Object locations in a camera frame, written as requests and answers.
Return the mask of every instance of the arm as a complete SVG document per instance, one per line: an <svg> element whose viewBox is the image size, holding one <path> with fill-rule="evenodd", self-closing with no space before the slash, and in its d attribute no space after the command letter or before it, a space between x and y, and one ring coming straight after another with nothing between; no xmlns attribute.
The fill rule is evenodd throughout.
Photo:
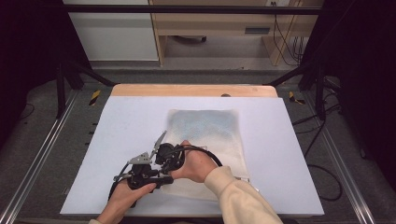
<svg viewBox="0 0 396 224"><path fill-rule="evenodd" d="M155 184L147 184L140 189L132 190L128 187L126 180L121 181L108 200L102 214L96 220L91 220L90 224L119 223L131 205L154 190L155 186Z"/></svg>
<svg viewBox="0 0 396 224"><path fill-rule="evenodd" d="M210 172L205 185L218 197L224 223L282 223L260 193L248 182L236 180L228 166Z"/></svg>
<svg viewBox="0 0 396 224"><path fill-rule="evenodd" d="M204 152L186 151L184 165L171 172L205 185L219 199L224 223L282 223L271 205L248 182L236 180L230 167L218 167Z"/></svg>

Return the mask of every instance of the white cabinet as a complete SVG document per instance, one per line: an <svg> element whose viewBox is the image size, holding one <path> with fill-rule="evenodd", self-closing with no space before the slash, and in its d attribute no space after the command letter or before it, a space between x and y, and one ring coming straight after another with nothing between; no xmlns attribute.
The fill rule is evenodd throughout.
<svg viewBox="0 0 396 224"><path fill-rule="evenodd" d="M65 4L147 5L147 0L64 0ZM69 13L90 61L158 61L150 14Z"/></svg>

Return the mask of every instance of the aluminum rail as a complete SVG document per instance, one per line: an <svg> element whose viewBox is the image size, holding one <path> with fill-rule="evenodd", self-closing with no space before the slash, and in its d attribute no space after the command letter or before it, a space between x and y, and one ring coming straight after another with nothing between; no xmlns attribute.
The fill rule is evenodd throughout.
<svg viewBox="0 0 396 224"><path fill-rule="evenodd" d="M195 13L195 14L269 14L320 15L336 13L321 7L241 7L241 6L146 6L146 5L44 5L44 9L86 13Z"/></svg>
<svg viewBox="0 0 396 224"><path fill-rule="evenodd" d="M38 174L41 171L48 155L50 154L52 147L64 126L65 121L67 120L70 111L73 108L73 105L77 99L78 91L72 91L68 101L66 103L66 109L62 116L59 119L56 119L54 124L52 125L49 134L47 135L46 140L41 146L40 150L38 150L37 155L35 156L35 160L27 171L25 177L23 178L20 186L9 202L6 210L0 216L0 224L9 224L13 223L16 219L18 213L21 210L21 207L26 200L30 190L35 183L35 180L38 177Z"/></svg>
<svg viewBox="0 0 396 224"><path fill-rule="evenodd" d="M314 108L314 96L312 95L312 93L308 93L306 91L303 91L303 95L311 111L315 114L316 110ZM319 119L317 119L316 122L318 125L320 125ZM351 202L352 207L355 210L359 222L361 224L375 224L375 219L370 211L370 208L368 207L366 201L364 201L358 185L353 179L352 174L349 172L349 169L347 168L346 163L344 162L340 152L338 151L334 141L332 140L332 136L330 135L330 132L326 128L326 126L323 128L321 135L323 138L323 142L328 149L332 164L337 171L346 195L348 196L349 201Z"/></svg>

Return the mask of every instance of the sleeve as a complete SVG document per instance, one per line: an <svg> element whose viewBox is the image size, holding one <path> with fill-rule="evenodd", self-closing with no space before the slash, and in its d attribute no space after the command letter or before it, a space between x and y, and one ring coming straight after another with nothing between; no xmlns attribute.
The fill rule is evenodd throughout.
<svg viewBox="0 0 396 224"><path fill-rule="evenodd" d="M102 223L97 221L97 220L95 220L95 219L91 219L88 224L102 224Z"/></svg>
<svg viewBox="0 0 396 224"><path fill-rule="evenodd" d="M205 185L219 199L224 223L282 223L271 205L248 182L236 180L228 166L214 169Z"/></svg>

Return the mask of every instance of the white cloth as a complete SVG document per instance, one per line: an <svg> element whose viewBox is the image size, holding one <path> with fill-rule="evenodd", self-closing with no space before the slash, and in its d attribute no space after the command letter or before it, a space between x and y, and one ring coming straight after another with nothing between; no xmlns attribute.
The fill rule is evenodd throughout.
<svg viewBox="0 0 396 224"><path fill-rule="evenodd" d="M235 110L170 110L164 142L172 145L188 140L206 147L222 164L231 167L236 177L249 179ZM164 193L215 201L216 196L204 184L189 179L162 186Z"/></svg>

